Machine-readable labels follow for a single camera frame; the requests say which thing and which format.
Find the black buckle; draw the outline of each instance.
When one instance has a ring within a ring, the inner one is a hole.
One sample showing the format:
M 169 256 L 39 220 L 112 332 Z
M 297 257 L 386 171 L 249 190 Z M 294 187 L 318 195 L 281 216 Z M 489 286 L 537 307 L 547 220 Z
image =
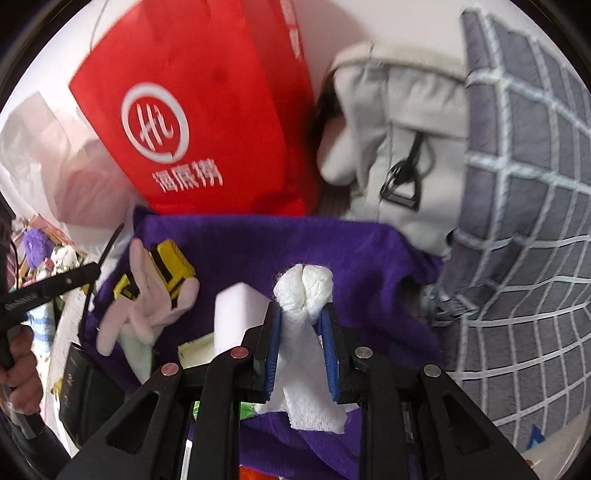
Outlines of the black buckle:
M 382 185 L 379 192 L 382 200 L 386 202 L 395 203 L 406 208 L 410 208 L 418 212 L 421 205 L 421 195 L 423 193 L 423 185 L 421 176 L 417 170 L 419 160 L 419 153 L 423 144 L 424 133 L 417 132 L 414 137 L 413 146 L 411 147 L 408 157 L 399 161 L 393 166 L 386 177 L 386 181 Z M 414 183 L 414 194 L 412 197 L 407 197 L 396 190 L 400 185 L 407 183 Z

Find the metal screw head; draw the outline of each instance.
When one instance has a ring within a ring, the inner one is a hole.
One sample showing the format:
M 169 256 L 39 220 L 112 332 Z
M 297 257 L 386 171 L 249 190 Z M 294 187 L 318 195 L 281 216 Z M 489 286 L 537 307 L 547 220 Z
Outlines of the metal screw head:
M 233 348 L 232 351 L 230 352 L 230 355 L 232 356 L 232 358 L 235 358 L 236 360 L 241 360 L 243 358 L 246 358 L 249 354 L 248 348 L 245 348 L 243 346 L 237 346 L 236 348 Z
M 373 355 L 374 355 L 374 351 L 371 348 L 369 348 L 368 346 L 358 346 L 355 349 L 355 356 L 357 358 L 367 360 L 368 358 L 372 358 Z
M 163 367 L 161 368 L 161 372 L 165 377 L 173 377 L 178 373 L 178 365 L 172 362 L 163 365 Z
M 441 368 L 437 365 L 426 365 L 423 369 L 425 375 L 431 378 L 437 378 L 441 375 Z

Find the human hand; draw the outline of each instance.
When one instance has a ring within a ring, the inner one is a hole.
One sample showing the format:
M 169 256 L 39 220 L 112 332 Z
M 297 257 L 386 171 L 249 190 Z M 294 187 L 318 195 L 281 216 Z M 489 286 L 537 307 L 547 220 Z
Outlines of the human hand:
M 39 411 L 43 385 L 37 373 L 37 359 L 31 351 L 33 330 L 21 326 L 20 333 L 10 342 L 10 353 L 15 365 L 8 373 L 0 367 L 0 384 L 15 388 L 8 401 L 0 398 L 0 407 L 10 415 L 10 408 L 18 413 L 32 415 Z

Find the red object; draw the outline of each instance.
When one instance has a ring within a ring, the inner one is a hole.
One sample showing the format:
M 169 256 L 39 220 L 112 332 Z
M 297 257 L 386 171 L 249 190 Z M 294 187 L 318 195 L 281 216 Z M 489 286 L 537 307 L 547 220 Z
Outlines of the red object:
M 278 478 L 276 476 L 266 475 L 264 473 L 246 468 L 245 466 L 241 466 L 240 480 L 278 480 Z
M 159 213 L 316 207 L 314 97 L 291 0 L 144 0 L 70 90 Z

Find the light blue cloth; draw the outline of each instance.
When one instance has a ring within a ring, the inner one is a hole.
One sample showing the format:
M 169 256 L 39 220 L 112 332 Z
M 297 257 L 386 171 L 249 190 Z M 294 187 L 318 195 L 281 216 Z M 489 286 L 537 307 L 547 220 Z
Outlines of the light blue cloth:
M 40 358 L 49 358 L 56 337 L 56 315 L 53 302 L 41 305 L 27 313 L 23 322 L 33 329 L 33 352 Z

